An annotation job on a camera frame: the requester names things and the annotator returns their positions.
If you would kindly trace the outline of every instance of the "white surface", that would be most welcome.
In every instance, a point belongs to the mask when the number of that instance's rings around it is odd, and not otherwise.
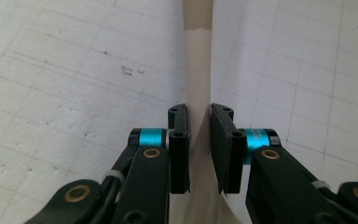
[[[358,0],[216,0],[213,102],[275,129],[333,190],[358,181]],[[181,1],[0,0],[0,223],[100,180],[185,101]],[[229,200],[247,222],[244,193]]]

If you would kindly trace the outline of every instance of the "brown section of strip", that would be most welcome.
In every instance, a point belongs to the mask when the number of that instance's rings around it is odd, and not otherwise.
[[[185,30],[212,30],[213,0],[183,0]]]

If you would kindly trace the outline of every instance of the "blue band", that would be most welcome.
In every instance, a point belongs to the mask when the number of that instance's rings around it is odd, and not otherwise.
[[[250,165],[253,152],[259,147],[269,146],[269,135],[264,129],[245,129],[245,133],[248,143],[248,153],[244,164]]]
[[[162,147],[162,129],[142,129],[139,136],[139,147]]]

